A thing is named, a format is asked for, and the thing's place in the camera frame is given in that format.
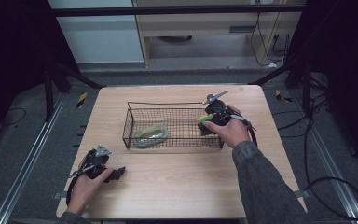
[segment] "wall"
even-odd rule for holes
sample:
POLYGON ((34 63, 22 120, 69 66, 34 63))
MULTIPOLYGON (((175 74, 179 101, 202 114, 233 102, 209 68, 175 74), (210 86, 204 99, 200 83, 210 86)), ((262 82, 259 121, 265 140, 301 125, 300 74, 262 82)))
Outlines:
MULTIPOLYGON (((52 8, 132 7, 131 0, 49 0, 52 8)), ((143 63, 134 16, 57 18, 76 62, 143 63)))

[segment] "wire basket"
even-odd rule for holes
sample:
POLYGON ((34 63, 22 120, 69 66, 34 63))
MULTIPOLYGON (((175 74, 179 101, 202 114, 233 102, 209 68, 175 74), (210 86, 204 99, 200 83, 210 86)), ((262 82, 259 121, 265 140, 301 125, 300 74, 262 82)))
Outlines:
POLYGON ((200 136, 197 119, 206 115, 203 108, 176 108, 190 104, 195 103, 150 104, 128 102, 123 132, 126 148, 222 148, 224 142, 218 135, 200 136), (134 105, 147 105, 147 108, 131 108, 134 105))

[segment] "floor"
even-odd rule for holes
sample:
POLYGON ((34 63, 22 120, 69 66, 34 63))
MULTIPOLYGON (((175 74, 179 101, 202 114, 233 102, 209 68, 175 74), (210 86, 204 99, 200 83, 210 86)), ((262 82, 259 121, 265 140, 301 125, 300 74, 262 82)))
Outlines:
MULTIPOLYGON (((279 40, 275 52, 270 56, 280 59, 284 43, 279 40)), ((154 38, 151 49, 150 64, 146 68, 117 69, 115 72, 85 71, 84 75, 108 86, 121 85, 182 85, 241 83, 257 80, 274 68, 260 65, 253 57, 253 51, 245 35, 234 36, 193 36, 189 41, 179 38, 154 38)), ((323 75, 315 75, 320 80, 323 75)), ((284 85, 286 74, 272 79, 263 85, 268 105, 277 127, 301 118, 301 106, 297 105, 300 89, 287 90, 284 85), (276 90, 283 98, 290 98, 292 103, 276 97, 276 90)), ((16 198, 15 206, 9 210, 12 223, 54 223, 58 201, 53 199, 55 192, 61 192, 71 169, 72 160, 81 142, 82 133, 90 117, 98 90, 93 90, 70 78, 73 88, 69 94, 55 91, 55 100, 63 98, 62 110, 57 116, 48 139, 43 143, 38 159, 33 164, 28 179, 16 198), (82 108, 76 108, 78 98, 86 91, 88 98, 82 108)), ((319 95, 312 91, 312 97, 319 95)), ((45 104, 43 86, 37 86, 21 93, 13 101, 4 125, 0 130, 0 205, 6 198, 16 176, 33 148, 35 139, 43 129, 45 104)), ((320 142, 327 148, 329 155, 345 178, 358 188, 358 158, 351 156, 350 146, 339 125, 328 111, 328 106, 315 113, 314 129, 316 133, 309 138, 309 172, 311 178, 329 175, 325 168, 320 142)), ((280 130, 282 142, 293 167, 301 189, 307 183, 304 175, 303 133, 307 123, 299 122, 291 128, 280 130)), ((335 184, 323 183, 316 188, 318 195, 326 199, 331 206, 346 214, 342 199, 336 194, 335 184)), ((358 223, 337 217, 321 206, 314 197, 306 199, 313 223, 358 223)))

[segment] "sleeve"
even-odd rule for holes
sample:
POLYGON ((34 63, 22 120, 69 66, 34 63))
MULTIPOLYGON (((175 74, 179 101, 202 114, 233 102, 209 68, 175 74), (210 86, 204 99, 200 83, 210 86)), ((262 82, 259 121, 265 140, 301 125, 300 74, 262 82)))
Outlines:
POLYGON ((91 224, 91 222, 77 214, 64 212, 57 224, 91 224))
POLYGON ((310 223, 296 195, 253 142, 239 143, 232 157, 249 223, 310 223))

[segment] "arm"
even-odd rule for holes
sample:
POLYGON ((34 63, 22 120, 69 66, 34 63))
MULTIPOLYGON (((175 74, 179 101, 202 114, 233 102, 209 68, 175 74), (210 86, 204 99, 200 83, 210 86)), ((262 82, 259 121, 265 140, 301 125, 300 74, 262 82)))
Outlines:
POLYGON ((249 223, 310 223, 295 194, 284 183, 278 170, 250 141, 247 127, 241 121, 232 119, 226 126, 217 126, 209 121, 203 124, 234 148, 232 157, 249 223))
POLYGON ((84 219, 81 215, 86 208, 86 205, 92 197, 94 197, 98 187, 100 187, 103 181, 110 176, 112 171, 113 169, 106 169, 95 179, 89 179, 85 174, 81 175, 74 185, 71 202, 69 203, 66 211, 60 217, 59 223, 91 223, 84 219))

